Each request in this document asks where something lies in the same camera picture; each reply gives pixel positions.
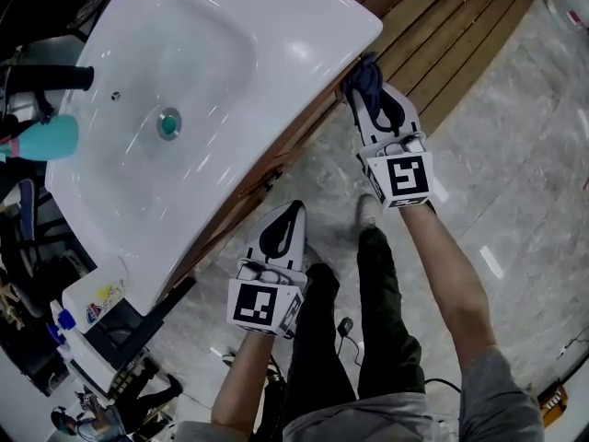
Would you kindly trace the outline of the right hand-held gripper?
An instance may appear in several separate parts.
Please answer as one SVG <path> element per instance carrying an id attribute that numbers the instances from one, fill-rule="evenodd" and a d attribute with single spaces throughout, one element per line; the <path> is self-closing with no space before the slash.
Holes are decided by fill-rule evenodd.
<path id="1" fill-rule="evenodd" d="M 361 94 L 353 89 L 351 95 L 349 106 L 364 145 L 357 158 L 381 206 L 391 209 L 426 204 L 433 210 L 433 155 L 426 148 L 426 136 L 420 131 L 412 102 L 384 83 L 380 109 L 373 118 Z"/>

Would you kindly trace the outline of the person's left forearm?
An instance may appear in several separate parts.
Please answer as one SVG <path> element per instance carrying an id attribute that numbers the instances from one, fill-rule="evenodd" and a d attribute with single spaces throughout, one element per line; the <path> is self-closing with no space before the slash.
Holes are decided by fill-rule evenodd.
<path id="1" fill-rule="evenodd" d="M 254 428 L 275 337 L 248 332 L 229 368 L 211 412 L 211 423 L 249 438 Z"/>

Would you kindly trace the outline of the person's black trousers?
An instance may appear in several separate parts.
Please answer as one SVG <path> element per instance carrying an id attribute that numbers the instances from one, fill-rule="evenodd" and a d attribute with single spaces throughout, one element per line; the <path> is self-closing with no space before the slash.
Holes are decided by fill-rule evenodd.
<path id="1" fill-rule="evenodd" d="M 298 313 L 284 397 L 283 423 L 344 403 L 397 393 L 423 393 L 422 349 L 401 318 L 401 293 L 384 233 L 368 227 L 359 236 L 364 358 L 352 386 L 335 349 L 334 302 L 340 285 L 325 263 L 307 271 L 310 285 Z"/>

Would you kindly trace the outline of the person's grey shirt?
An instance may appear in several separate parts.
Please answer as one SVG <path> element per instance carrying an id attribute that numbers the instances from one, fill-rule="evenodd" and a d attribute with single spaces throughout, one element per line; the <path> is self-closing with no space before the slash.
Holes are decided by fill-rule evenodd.
<path id="1" fill-rule="evenodd" d="M 536 401 L 514 381 L 496 346 L 475 359 L 462 377 L 461 442 L 543 442 Z M 427 398 L 404 392 L 329 407 L 298 417 L 283 442 L 438 442 L 440 431 Z"/>

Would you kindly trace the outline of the person's right forearm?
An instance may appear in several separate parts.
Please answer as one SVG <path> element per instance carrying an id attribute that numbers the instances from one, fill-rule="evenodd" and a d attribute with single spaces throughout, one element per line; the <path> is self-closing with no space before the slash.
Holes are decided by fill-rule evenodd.
<path id="1" fill-rule="evenodd" d="M 462 372 L 496 344 L 489 300 L 473 265 L 427 205 L 402 207 L 433 297 L 449 330 Z"/>

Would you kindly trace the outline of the chrome sink drain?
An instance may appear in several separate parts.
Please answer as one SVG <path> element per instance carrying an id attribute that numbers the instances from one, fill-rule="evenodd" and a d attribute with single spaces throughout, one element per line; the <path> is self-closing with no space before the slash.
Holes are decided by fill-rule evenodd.
<path id="1" fill-rule="evenodd" d="M 165 141 L 175 140 L 181 131 L 182 119 L 175 108 L 165 108 L 159 112 L 156 122 L 158 135 Z"/>

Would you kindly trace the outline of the person's right shoe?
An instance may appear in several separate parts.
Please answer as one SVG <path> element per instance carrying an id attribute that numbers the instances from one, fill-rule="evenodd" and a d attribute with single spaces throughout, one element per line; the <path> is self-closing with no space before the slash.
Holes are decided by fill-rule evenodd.
<path id="1" fill-rule="evenodd" d="M 356 219 L 361 230 L 379 227 L 383 219 L 381 203 L 374 195 L 365 193 L 360 196 L 356 207 Z"/>

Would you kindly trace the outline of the blue-grey cloth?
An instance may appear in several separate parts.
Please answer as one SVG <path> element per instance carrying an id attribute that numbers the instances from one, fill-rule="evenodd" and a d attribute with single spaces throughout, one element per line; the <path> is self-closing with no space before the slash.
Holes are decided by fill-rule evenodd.
<path id="1" fill-rule="evenodd" d="M 341 92 L 351 107 L 354 124 L 358 128 L 360 128 L 360 120 L 353 91 L 357 91 L 360 95 L 377 131 L 399 135 L 399 127 L 404 123 L 405 114 L 401 105 L 383 89 L 382 71 L 375 59 L 375 52 L 363 56 L 341 82 Z"/>

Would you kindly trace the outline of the teal spray bottle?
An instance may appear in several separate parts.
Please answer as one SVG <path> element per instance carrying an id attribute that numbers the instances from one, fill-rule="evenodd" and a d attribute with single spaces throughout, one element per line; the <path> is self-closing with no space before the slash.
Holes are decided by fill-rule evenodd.
<path id="1" fill-rule="evenodd" d="M 17 136 L 0 143 L 0 162 L 9 158 L 53 161 L 71 156 L 77 147 L 78 123 L 72 115 L 57 115 L 36 122 Z"/>

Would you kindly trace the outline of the wooden slatted platform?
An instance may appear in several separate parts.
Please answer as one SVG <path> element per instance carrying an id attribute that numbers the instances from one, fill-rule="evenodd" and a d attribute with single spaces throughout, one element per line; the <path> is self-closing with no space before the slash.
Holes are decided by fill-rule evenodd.
<path id="1" fill-rule="evenodd" d="M 381 19 L 369 46 L 383 77 L 433 133 L 507 42 L 533 0 L 355 0 Z"/>

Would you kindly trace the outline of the clear plastic bottle red cap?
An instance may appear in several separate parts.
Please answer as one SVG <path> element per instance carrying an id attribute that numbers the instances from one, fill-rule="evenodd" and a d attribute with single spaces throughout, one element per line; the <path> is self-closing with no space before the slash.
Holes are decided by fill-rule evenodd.
<path id="1" fill-rule="evenodd" d="M 589 0 L 546 0 L 546 5 L 561 26 L 589 31 Z"/>

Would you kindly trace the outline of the orange plastic crate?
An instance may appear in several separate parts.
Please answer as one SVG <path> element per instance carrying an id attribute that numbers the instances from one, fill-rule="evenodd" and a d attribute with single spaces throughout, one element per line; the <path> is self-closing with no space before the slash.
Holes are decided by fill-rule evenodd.
<path id="1" fill-rule="evenodd" d="M 559 380 L 537 396 L 543 425 L 548 428 L 562 417 L 568 406 L 568 394 Z"/>

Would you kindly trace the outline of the black metal rack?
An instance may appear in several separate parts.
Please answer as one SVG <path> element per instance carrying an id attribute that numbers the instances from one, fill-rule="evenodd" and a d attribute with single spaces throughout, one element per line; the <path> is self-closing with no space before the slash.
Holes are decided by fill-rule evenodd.
<path id="1" fill-rule="evenodd" d="M 123 299 L 85 334 L 85 338 L 118 373 L 139 355 L 161 328 L 165 317 L 195 284 L 194 278 L 185 277 L 145 316 Z"/>

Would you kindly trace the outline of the black faucet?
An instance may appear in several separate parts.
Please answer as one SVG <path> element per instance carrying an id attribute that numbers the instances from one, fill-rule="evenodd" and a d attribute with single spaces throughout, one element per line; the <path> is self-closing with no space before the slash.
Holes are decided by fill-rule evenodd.
<path id="1" fill-rule="evenodd" d="M 8 65 L 0 67 L 0 88 L 7 95 L 71 89 L 88 91 L 94 75 L 91 66 Z"/>

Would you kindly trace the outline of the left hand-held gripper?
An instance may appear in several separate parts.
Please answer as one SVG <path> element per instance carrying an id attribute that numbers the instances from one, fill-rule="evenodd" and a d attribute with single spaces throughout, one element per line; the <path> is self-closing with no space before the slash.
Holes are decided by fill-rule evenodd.
<path id="1" fill-rule="evenodd" d="M 305 236 L 306 209 L 300 200 L 271 210 L 252 227 L 247 258 L 239 260 L 237 277 L 229 280 L 228 323 L 247 332 L 295 336 L 307 285 L 300 272 Z"/>

